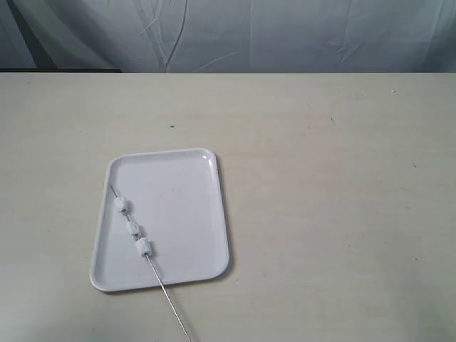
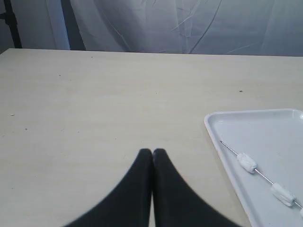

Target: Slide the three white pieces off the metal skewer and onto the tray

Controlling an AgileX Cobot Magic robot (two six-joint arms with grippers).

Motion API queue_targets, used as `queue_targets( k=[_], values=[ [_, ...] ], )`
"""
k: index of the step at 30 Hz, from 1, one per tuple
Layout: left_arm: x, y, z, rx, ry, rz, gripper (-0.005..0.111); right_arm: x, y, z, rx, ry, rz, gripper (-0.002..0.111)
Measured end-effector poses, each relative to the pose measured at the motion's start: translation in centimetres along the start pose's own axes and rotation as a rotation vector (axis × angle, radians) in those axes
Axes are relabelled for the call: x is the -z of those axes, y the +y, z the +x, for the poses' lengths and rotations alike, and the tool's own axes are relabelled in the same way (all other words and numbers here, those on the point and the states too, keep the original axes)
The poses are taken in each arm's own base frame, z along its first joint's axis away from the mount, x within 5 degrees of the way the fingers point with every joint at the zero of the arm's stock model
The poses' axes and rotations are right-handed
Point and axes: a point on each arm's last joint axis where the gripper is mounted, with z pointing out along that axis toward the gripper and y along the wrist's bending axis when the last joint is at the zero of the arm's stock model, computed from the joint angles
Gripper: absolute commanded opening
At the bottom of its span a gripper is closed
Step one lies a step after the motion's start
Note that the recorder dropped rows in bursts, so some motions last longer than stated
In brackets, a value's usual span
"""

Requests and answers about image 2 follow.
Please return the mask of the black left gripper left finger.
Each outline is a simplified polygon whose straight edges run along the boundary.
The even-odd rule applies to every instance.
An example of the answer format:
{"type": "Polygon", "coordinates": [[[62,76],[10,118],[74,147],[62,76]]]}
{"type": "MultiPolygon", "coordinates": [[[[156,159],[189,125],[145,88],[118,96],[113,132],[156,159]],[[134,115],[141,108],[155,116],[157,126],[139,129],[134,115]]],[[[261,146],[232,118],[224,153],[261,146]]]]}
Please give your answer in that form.
{"type": "Polygon", "coordinates": [[[143,148],[116,187],[68,227],[147,227],[152,197],[152,152],[143,148]]]}

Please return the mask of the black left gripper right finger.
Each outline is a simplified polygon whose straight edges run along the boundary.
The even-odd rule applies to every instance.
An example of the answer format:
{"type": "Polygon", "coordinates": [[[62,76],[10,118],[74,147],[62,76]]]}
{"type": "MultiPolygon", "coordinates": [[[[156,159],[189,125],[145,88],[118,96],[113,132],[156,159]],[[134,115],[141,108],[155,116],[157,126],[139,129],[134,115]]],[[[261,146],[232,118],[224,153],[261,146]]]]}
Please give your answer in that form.
{"type": "Polygon", "coordinates": [[[178,173],[166,150],[153,152],[153,207],[157,227],[238,227],[200,198],[178,173]]]}

